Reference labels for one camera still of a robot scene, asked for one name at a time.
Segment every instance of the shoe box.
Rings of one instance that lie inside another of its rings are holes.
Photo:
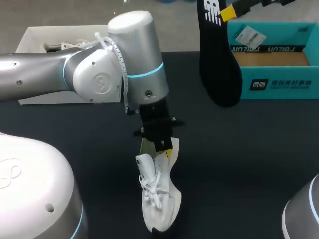
[[[247,29],[251,37],[240,41]],[[263,39],[251,48],[257,34]],[[228,40],[242,71],[242,99],[319,99],[316,23],[230,21]]]

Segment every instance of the black insole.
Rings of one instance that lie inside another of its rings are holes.
[[[198,0],[200,30],[200,77],[211,99],[222,107],[240,101],[242,75],[228,43],[227,23],[220,11],[226,0]]]

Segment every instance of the white shoe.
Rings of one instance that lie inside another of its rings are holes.
[[[142,191],[142,212],[149,231],[153,228],[166,231],[175,221],[181,204],[181,192],[170,178],[170,172],[177,161],[179,139],[172,138],[174,149],[170,159],[166,152],[154,160],[149,154],[136,156],[140,170],[139,181]]]

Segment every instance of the new balance logo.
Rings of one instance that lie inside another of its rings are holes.
[[[203,1],[204,1],[205,10],[207,11],[207,13],[205,13],[206,20],[221,26],[219,1],[218,0],[203,0]]]

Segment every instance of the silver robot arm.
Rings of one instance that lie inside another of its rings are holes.
[[[0,101],[74,91],[92,103],[107,102],[121,94],[125,73],[128,103],[143,123],[135,136],[153,142],[156,151],[172,149],[172,128],[180,123],[166,105],[169,89],[152,16],[144,11],[119,15],[108,32],[114,44],[103,40],[88,49],[0,56]]]
[[[75,91],[93,103],[119,91],[121,69],[115,53],[100,44],[87,50],[0,56],[0,101],[58,91]]]

